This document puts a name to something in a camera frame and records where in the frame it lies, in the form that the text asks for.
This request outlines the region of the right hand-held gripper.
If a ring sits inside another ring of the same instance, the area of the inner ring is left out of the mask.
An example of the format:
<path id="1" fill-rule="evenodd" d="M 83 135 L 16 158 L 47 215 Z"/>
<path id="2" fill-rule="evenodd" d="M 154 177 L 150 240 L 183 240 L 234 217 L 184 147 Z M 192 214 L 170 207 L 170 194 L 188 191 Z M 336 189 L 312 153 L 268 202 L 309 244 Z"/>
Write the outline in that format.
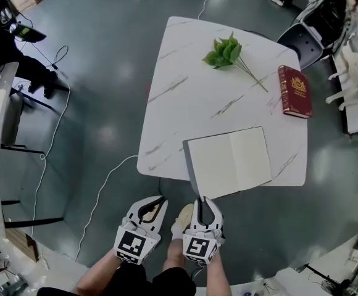
<path id="1" fill-rule="evenodd" d="M 208 265 L 213 260 L 217 250 L 225 243 L 223 231 L 223 215 L 218 206 L 208 197 L 204 198 L 210 209 L 213 220 L 208 224 L 209 230 L 197 231 L 183 235 L 184 256 L 199 265 Z M 201 200 L 194 201 L 192 212 L 192 227 L 200 227 Z"/>

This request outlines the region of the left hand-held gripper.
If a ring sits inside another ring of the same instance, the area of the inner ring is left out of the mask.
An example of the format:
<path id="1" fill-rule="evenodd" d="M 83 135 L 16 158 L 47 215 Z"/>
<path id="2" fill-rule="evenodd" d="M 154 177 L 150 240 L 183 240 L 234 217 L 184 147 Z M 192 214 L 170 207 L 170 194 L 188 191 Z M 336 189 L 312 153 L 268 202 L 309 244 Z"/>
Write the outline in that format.
<path id="1" fill-rule="evenodd" d="M 142 216 L 156 204 L 162 204 L 153 223 L 143 223 Z M 118 227 L 114 243 L 115 255 L 122 261 L 141 265 L 161 241 L 158 234 L 162 226 L 168 200 L 161 195 L 147 197 L 135 202 L 129 209 L 127 217 Z"/>

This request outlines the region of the grey notebook with white pages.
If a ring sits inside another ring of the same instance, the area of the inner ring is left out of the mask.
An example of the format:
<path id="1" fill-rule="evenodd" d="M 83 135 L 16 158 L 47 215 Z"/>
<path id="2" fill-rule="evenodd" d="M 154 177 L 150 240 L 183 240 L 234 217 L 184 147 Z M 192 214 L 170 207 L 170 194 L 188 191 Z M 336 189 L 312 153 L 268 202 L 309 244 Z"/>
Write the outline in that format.
<path id="1" fill-rule="evenodd" d="M 272 180 L 261 127 L 183 141 L 192 188 L 200 197 L 216 199 Z"/>

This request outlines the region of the person's left forearm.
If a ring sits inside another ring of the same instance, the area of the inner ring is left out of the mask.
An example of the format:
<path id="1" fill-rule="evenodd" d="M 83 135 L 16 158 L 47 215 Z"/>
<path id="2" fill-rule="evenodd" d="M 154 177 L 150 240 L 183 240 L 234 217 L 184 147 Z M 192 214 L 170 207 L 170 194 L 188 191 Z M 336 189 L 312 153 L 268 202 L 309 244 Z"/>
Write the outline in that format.
<path id="1" fill-rule="evenodd" d="M 80 278 L 71 292 L 78 296 L 101 296 L 121 264 L 122 260 L 111 249 Z"/>

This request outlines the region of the person's right forearm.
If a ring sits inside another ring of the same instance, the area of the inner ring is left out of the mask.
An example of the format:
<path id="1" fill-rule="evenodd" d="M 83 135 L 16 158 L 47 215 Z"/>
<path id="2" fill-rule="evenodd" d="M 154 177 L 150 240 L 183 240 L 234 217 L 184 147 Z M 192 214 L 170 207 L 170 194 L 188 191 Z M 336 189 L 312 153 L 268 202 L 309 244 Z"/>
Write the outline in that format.
<path id="1" fill-rule="evenodd" d="M 232 296 L 219 251 L 207 265 L 206 296 Z"/>

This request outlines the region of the person's beige shoe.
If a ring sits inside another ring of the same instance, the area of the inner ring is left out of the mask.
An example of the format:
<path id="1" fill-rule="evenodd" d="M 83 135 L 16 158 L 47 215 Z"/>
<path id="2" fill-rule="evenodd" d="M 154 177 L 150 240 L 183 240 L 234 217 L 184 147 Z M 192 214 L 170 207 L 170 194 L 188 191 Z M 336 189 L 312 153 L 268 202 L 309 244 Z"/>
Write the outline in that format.
<path id="1" fill-rule="evenodd" d="M 193 215 L 194 204 L 189 203 L 183 207 L 175 222 L 182 228 L 186 229 L 191 224 L 191 219 Z"/>
<path id="2" fill-rule="evenodd" d="M 153 223 L 159 213 L 161 206 L 162 204 L 158 203 L 155 206 L 150 207 L 150 209 L 142 216 L 141 221 L 143 223 Z"/>

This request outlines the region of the person's right beige shoe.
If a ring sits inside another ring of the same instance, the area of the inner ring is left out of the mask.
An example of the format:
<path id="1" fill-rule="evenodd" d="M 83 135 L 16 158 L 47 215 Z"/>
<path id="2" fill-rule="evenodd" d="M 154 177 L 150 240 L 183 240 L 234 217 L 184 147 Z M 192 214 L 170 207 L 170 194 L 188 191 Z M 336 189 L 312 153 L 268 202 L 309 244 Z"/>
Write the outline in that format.
<path id="1" fill-rule="evenodd" d="M 191 219 L 193 215 L 194 204 L 189 203 L 183 207 L 175 222 L 182 228 L 186 229 L 191 224 Z"/>

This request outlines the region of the person's right leg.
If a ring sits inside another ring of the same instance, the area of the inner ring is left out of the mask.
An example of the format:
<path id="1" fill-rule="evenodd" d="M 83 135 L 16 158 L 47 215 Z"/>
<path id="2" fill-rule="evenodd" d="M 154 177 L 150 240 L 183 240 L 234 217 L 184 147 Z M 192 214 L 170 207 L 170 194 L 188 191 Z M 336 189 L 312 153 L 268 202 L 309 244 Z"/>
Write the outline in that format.
<path id="1" fill-rule="evenodd" d="M 171 227 L 172 240 L 167 250 L 167 259 L 163 265 L 163 271 L 171 268 L 185 268 L 185 257 L 183 256 L 183 231 L 181 224 L 175 222 Z"/>

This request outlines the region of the person's black shorts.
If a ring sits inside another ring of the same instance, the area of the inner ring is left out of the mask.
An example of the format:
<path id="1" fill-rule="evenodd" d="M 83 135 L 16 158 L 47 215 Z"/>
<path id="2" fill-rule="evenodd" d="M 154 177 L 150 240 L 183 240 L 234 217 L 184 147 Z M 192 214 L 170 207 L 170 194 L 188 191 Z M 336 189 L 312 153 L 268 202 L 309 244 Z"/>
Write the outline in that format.
<path id="1" fill-rule="evenodd" d="M 195 296 L 195 293 L 196 285 L 183 268 L 169 268 L 148 281 L 144 266 L 123 263 L 98 293 L 42 287 L 36 296 Z"/>

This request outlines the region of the white marble table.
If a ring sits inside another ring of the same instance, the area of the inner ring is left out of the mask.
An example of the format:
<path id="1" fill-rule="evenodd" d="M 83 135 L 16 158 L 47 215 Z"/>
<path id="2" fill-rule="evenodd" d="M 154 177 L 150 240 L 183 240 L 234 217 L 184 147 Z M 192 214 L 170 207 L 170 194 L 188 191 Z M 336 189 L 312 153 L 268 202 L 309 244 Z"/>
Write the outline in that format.
<path id="1" fill-rule="evenodd" d="M 234 36 L 249 73 L 204 61 L 216 39 Z M 302 186 L 307 170 L 307 122 L 282 112 L 278 68 L 299 69 L 281 44 L 225 25 L 170 17 L 154 69 L 141 133 L 139 173 L 188 180 L 183 141 L 262 127 L 271 186 Z"/>

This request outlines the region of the wooden cabinet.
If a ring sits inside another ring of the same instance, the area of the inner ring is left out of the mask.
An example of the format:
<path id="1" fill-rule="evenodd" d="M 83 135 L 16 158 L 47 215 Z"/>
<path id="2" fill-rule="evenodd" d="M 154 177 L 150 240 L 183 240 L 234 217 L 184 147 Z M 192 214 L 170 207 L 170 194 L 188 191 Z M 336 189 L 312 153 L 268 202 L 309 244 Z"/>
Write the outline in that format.
<path id="1" fill-rule="evenodd" d="M 39 251 L 36 242 L 25 232 L 17 228 L 5 229 L 6 238 L 16 248 L 18 248 L 29 259 L 37 262 L 39 260 Z"/>

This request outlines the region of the red hardcover book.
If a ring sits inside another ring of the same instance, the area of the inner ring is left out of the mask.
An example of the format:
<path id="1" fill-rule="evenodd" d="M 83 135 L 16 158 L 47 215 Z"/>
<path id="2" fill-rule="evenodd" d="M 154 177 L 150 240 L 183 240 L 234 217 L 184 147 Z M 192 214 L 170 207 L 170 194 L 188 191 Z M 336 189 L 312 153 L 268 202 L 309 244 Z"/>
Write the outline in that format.
<path id="1" fill-rule="evenodd" d="M 281 65 L 280 79 L 282 110 L 286 115 L 309 118 L 313 115 L 307 77 L 299 70 Z"/>

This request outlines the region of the grey chair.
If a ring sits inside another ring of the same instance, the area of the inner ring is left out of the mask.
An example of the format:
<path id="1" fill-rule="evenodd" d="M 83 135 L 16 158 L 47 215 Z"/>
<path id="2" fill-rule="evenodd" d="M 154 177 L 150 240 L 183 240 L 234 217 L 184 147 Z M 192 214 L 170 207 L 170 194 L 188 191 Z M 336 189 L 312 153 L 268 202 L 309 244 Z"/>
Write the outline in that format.
<path id="1" fill-rule="evenodd" d="M 1 144 L 12 147 L 15 144 L 19 123 L 23 111 L 23 95 L 15 93 L 9 96 L 2 123 Z"/>

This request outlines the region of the white egg-shaped shell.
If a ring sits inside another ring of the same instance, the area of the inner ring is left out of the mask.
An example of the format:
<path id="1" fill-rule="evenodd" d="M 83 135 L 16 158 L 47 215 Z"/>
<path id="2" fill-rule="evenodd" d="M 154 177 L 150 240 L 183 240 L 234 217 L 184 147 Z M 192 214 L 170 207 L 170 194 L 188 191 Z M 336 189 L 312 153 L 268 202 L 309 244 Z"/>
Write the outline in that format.
<path id="1" fill-rule="evenodd" d="M 350 26 L 346 0 L 314 0 L 277 43 L 292 49 L 304 70 L 322 57 L 332 55 L 347 37 Z"/>

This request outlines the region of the black device with green light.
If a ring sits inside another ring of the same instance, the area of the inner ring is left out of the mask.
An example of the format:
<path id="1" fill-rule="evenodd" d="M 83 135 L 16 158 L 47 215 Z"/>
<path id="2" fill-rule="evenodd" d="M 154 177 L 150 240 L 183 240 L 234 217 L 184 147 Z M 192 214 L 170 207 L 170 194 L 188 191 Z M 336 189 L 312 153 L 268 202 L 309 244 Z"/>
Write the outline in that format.
<path id="1" fill-rule="evenodd" d="M 29 43 L 37 43 L 46 38 L 46 35 L 38 30 L 21 24 L 20 22 L 13 23 L 9 28 L 10 33 Z"/>

